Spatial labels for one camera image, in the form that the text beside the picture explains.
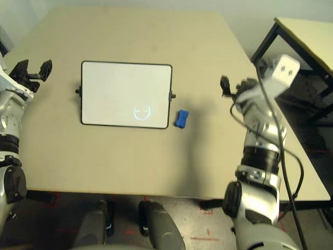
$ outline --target blue sponge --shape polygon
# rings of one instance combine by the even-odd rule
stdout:
[[[178,119],[175,123],[176,127],[179,127],[181,129],[185,128],[186,126],[186,118],[188,117],[189,112],[186,110],[179,110],[178,112]]]

